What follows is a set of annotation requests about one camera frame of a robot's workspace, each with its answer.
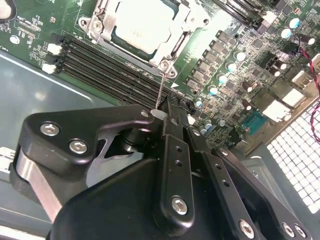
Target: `electrolytic capacitor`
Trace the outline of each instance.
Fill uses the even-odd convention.
[[[271,67],[269,69],[269,73],[271,73],[275,77],[279,77],[280,76],[280,71],[278,69],[276,69],[275,67]]]
[[[230,72],[230,73],[234,73],[237,70],[237,65],[232,62],[229,61],[225,64],[225,68]]]
[[[250,111],[252,109],[252,106],[250,105],[250,103],[245,99],[242,100],[242,106],[247,111]]]
[[[208,91],[211,96],[214,96],[218,93],[218,88],[216,88],[214,85],[210,85],[208,86]]]
[[[283,61],[281,60],[277,60],[274,65],[278,68],[278,69],[281,69],[281,70],[284,70],[287,68],[287,64],[285,64]]]
[[[228,78],[223,73],[219,73],[216,78],[218,79],[220,84],[225,84],[228,81]]]
[[[209,130],[210,128],[212,127],[212,123],[211,123],[211,120],[205,120],[204,121],[204,128]]]
[[[283,38],[283,39],[288,39],[291,37],[292,35],[292,31],[290,30],[290,28],[287,27],[281,27],[279,28],[279,30],[277,31],[277,34],[279,37]]]
[[[233,54],[233,57],[235,59],[237,59],[239,62],[242,62],[243,60],[246,59],[246,54],[242,51],[236,51],[234,54]]]
[[[220,127],[224,127],[226,125],[226,121],[225,120],[220,120],[219,121],[219,126]]]
[[[202,107],[202,99],[200,97],[197,97],[195,100],[194,100],[194,103],[197,107]]]
[[[200,126],[199,127],[199,131],[200,131],[200,133],[202,134],[202,135],[204,135],[204,134],[206,134],[208,131],[207,131],[207,129],[204,127],[204,126]]]
[[[295,18],[288,18],[286,21],[285,21],[285,25],[288,27],[288,28],[291,28],[291,29],[296,29],[297,27],[299,27],[300,25],[300,19],[295,17]]]
[[[242,84],[241,84],[241,86],[243,87],[243,89],[247,92],[247,93],[250,93],[250,92],[252,92],[252,86],[248,83],[248,82],[246,82],[246,81],[244,81]]]
[[[316,42],[316,39],[312,36],[307,36],[307,35],[299,35],[300,41],[302,43],[308,44],[308,45],[312,45]]]

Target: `silver screw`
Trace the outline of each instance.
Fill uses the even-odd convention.
[[[285,222],[282,223],[284,231],[292,238],[295,237],[295,232],[292,230],[291,227],[288,226],[288,224],[286,224]]]
[[[149,117],[149,114],[144,110],[141,111],[141,115],[144,116],[145,118]]]
[[[96,20],[92,24],[92,28],[95,32],[101,32],[102,30],[102,22],[99,20]]]
[[[249,239],[254,239],[255,238],[255,232],[252,229],[252,227],[247,223],[245,220],[240,220],[239,226],[241,231],[246,235]]]
[[[40,127],[40,131],[47,136],[55,136],[60,132],[60,129],[57,125],[53,123],[45,123]]]
[[[160,62],[160,68],[161,68],[162,70],[167,70],[168,67],[169,67],[169,64],[168,64],[167,61],[163,60],[162,62]]]
[[[297,232],[298,232],[303,238],[306,238],[306,237],[307,237],[305,231],[303,231],[301,227],[299,227],[299,226],[296,225],[296,224],[294,225],[294,227],[295,227],[295,229],[297,230]]]
[[[223,148],[220,148],[220,151],[223,155],[228,156],[228,152],[224,150]]]
[[[257,173],[256,171],[253,170],[251,173],[252,173],[253,176],[255,176],[256,178],[258,178],[258,173]]]
[[[192,129],[192,132],[197,135],[197,136],[200,136],[200,132],[197,130],[197,129]]]
[[[188,211],[188,207],[185,201],[180,197],[174,197],[171,201],[172,208],[180,215],[185,215]]]
[[[69,143],[69,148],[76,154],[83,154],[88,150],[87,145],[81,140],[73,140]]]

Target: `black dimm slot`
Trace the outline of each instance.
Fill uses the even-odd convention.
[[[146,95],[146,97],[153,98],[154,101],[157,99],[158,94],[156,91],[146,91],[146,87],[144,85],[142,85],[141,83],[136,82],[131,77],[123,76],[122,74],[115,74],[116,71],[108,70],[104,66],[104,64],[100,63],[99,61],[96,61],[93,59],[86,59],[86,58],[84,58],[84,55],[77,55],[77,54],[75,54],[75,52],[70,52],[67,55],[67,59],[70,57],[78,60],[81,64],[83,64],[85,66],[86,65],[90,66],[92,69],[94,69],[97,72],[103,73],[106,77],[111,76],[113,79],[119,81],[119,83],[125,83],[125,84],[129,85],[130,87],[132,87],[133,89],[139,89],[142,94],[147,93],[148,96]]]
[[[145,88],[150,89],[151,91],[157,93],[157,95],[158,95],[159,88],[157,88],[156,86],[154,86],[154,85],[152,85],[149,82],[146,82],[144,80],[141,81],[140,78],[137,78],[136,75],[131,74],[130,72],[124,72],[123,68],[121,68],[121,67],[119,67],[119,66],[117,66],[117,65],[115,65],[113,63],[106,64],[105,62],[107,62],[107,60],[105,60],[104,58],[101,58],[99,56],[88,55],[86,52],[83,52],[83,49],[73,48],[72,50],[73,51],[68,53],[69,56],[77,55],[78,57],[80,57],[80,56],[85,55],[86,57],[92,59],[94,62],[98,62],[99,64],[101,64],[103,66],[103,68],[111,69],[113,72],[117,72],[117,73],[119,73],[120,75],[122,75],[124,77],[130,78],[131,80],[133,80],[136,83],[144,86]]]
[[[75,79],[78,79],[92,87],[94,87],[95,89],[99,89],[100,91],[108,94],[111,97],[114,97],[115,99],[121,100],[124,103],[128,103],[128,104],[140,104],[146,108],[150,109],[150,105],[145,104],[144,102],[134,99],[132,97],[128,97],[127,95],[123,95],[123,97],[121,97],[121,94],[118,90],[115,90],[113,88],[106,87],[105,84],[101,84],[100,82],[98,82],[96,79],[93,79],[91,76],[88,76],[86,74],[80,73],[77,70],[73,69],[73,68],[69,68],[68,66],[65,66],[63,68],[63,72],[68,74],[69,76],[74,77]]]
[[[156,97],[154,96],[153,99],[151,98],[152,96],[150,95],[147,95],[144,92],[140,92],[138,91],[136,88],[133,88],[131,87],[131,83],[129,81],[127,81],[127,83],[125,84],[121,78],[119,78],[117,75],[114,75],[114,74],[109,74],[107,72],[107,74],[105,74],[105,70],[103,69],[96,69],[96,68],[92,68],[90,66],[90,64],[88,62],[83,62],[83,61],[79,61],[79,60],[74,60],[74,59],[71,59],[71,58],[66,58],[66,61],[65,61],[65,65],[68,65],[68,66],[73,66],[73,67],[78,67],[79,69],[81,69],[81,71],[85,70],[87,72],[90,72],[91,74],[94,72],[95,76],[99,76],[101,77],[101,79],[105,80],[106,82],[108,82],[109,84],[112,84],[113,86],[122,86],[123,90],[125,90],[127,92],[127,94],[131,95],[131,96],[135,96],[137,97],[138,95],[142,95],[142,97],[144,98],[147,98],[148,101],[152,104],[155,105],[156,104]]]
[[[126,95],[129,98],[131,98],[131,97],[134,98],[138,103],[143,103],[143,102],[144,102],[144,104],[148,103],[148,107],[151,109],[154,108],[154,106],[156,104],[156,102],[153,103],[149,99],[146,99],[145,96],[139,96],[140,95],[139,93],[132,91],[132,89],[130,89],[129,87],[124,87],[124,86],[121,87],[119,85],[119,83],[117,84],[117,82],[114,82],[112,79],[108,80],[108,79],[101,78],[99,73],[97,73],[94,70],[84,68],[84,66],[80,65],[79,62],[78,63],[72,62],[69,65],[68,62],[66,61],[65,66],[68,66],[69,68],[78,68],[77,71],[79,73],[86,75],[88,78],[91,78],[92,80],[95,80],[96,82],[98,81],[99,84],[104,85],[107,88],[113,88],[113,89],[117,90],[119,93],[122,93],[123,95]]]
[[[143,76],[141,73],[135,71],[134,69],[131,69],[130,67],[125,66],[122,62],[106,55],[105,53],[103,53],[102,51],[98,50],[95,47],[92,47],[90,45],[88,45],[85,42],[82,42],[78,39],[74,39],[72,41],[72,43],[70,44],[71,48],[80,48],[81,51],[80,52],[90,52],[93,54],[93,56],[96,57],[100,57],[103,59],[103,62],[108,62],[108,64],[113,64],[114,66],[117,66],[121,69],[121,72],[124,73],[130,73],[132,75],[134,75],[136,78],[138,78],[141,81],[144,81],[146,83],[150,83],[152,84],[155,88],[159,89],[160,88],[160,83],[156,82],[155,80],[152,80],[148,77]],[[169,93],[173,93],[173,91],[171,91],[168,87],[164,87],[163,88],[163,93],[165,93],[166,95],[168,95]]]

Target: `chip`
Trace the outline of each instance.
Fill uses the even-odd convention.
[[[229,51],[228,51],[226,48],[224,48],[224,49],[222,50],[222,53],[223,53],[224,55],[228,55],[228,54],[229,54]]]
[[[206,51],[204,53],[204,58],[208,60],[210,63],[214,63],[217,57],[213,53]]]
[[[225,87],[228,89],[232,89],[235,85],[232,82],[228,82]]]
[[[204,112],[200,115],[201,119],[206,119],[207,117],[208,117],[208,115]]]
[[[252,46],[254,46],[257,49],[260,49],[261,46],[264,44],[263,41],[261,41],[260,39],[256,39],[253,43]]]
[[[195,89],[198,86],[198,83],[189,78],[186,81],[186,85],[189,86],[192,89]]]
[[[140,8],[136,1],[120,1],[116,9],[115,34],[131,46],[152,54],[170,37],[169,28],[175,12],[159,0],[143,4]]]
[[[207,102],[206,100],[204,100],[204,101],[202,102],[202,106],[203,106],[204,108],[206,108],[208,105],[209,105],[209,102]]]
[[[192,73],[192,76],[199,81],[207,80],[209,78],[207,75],[204,75],[203,73],[199,72],[198,70],[194,70]]]
[[[228,34],[226,34],[224,31],[219,31],[216,34],[216,37],[226,44],[231,40],[231,37]]]
[[[216,62],[217,64],[220,64],[220,63],[222,62],[222,60],[217,57],[217,58],[215,59],[215,62]]]
[[[240,116],[237,115],[237,114],[234,114],[234,115],[232,116],[232,118],[233,118],[234,120],[238,121],[238,120],[240,119]]]
[[[315,26],[316,26],[316,24],[315,24],[314,21],[311,21],[311,22],[309,23],[309,27],[310,27],[311,29],[313,29]]]
[[[255,76],[255,77],[258,77],[259,74],[260,74],[260,71],[257,70],[257,69],[254,70],[253,73],[252,73],[252,75]]]
[[[232,109],[232,105],[227,104],[224,109],[230,111]]]
[[[278,3],[275,5],[275,8],[279,11],[282,11],[287,5],[287,0],[278,0]]]
[[[282,12],[283,12],[285,15],[289,15],[293,10],[294,10],[294,9],[293,9],[291,6],[287,5],[287,6],[285,6],[285,8],[282,10]]]
[[[231,38],[231,39],[229,40],[229,43],[230,43],[231,45],[234,45],[234,44],[236,43],[236,40],[234,40],[233,38]]]
[[[210,44],[210,48],[213,51],[216,51],[217,53],[221,53],[225,48],[223,46],[221,46],[219,43],[217,43],[216,41],[212,41]]]
[[[195,113],[192,115],[194,118],[199,118],[201,115],[201,112],[199,110],[196,110]]]
[[[277,29],[274,26],[271,25],[266,32],[268,34],[272,35],[272,34],[275,34],[277,32]]]
[[[199,60],[199,62],[198,62],[198,68],[206,73],[214,71],[213,67],[211,67],[209,64],[207,64],[201,60]]]

